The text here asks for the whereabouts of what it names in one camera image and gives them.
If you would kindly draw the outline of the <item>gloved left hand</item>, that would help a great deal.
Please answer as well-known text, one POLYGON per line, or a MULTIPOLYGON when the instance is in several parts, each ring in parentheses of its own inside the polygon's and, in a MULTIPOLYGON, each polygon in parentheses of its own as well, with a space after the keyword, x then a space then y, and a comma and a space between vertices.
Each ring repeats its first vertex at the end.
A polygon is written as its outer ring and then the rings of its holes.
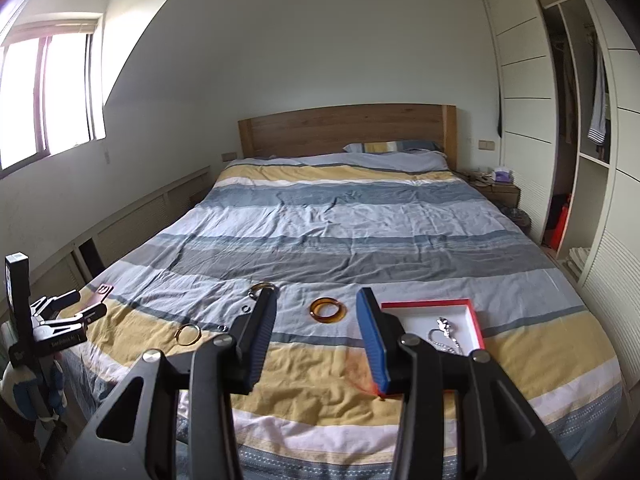
POLYGON ((48 379, 29 367, 6 364, 1 378, 1 419, 14 426, 58 420, 67 408, 62 353, 51 361, 48 379))

